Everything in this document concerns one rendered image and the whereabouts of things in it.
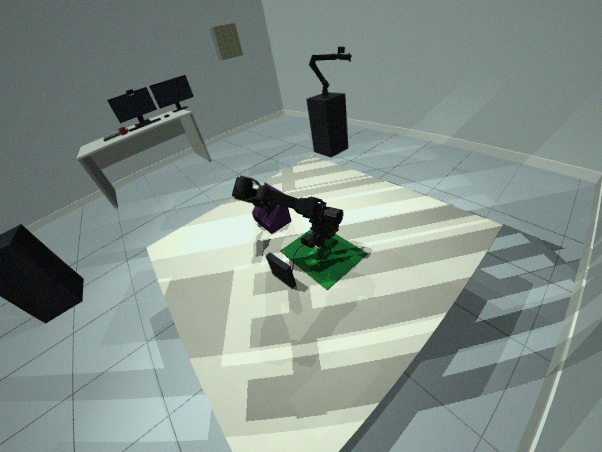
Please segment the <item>green circuit board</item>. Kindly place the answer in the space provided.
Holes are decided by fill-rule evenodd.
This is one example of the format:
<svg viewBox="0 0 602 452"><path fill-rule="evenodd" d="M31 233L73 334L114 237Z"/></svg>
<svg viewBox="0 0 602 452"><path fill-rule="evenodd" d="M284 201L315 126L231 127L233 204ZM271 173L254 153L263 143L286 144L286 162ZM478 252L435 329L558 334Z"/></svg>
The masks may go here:
<svg viewBox="0 0 602 452"><path fill-rule="evenodd" d="M292 262L294 257L293 263L328 290L368 253L337 234L331 239L326 238L322 248L317 245L310 248L301 244L301 238L312 232L307 231L280 252Z"/></svg>

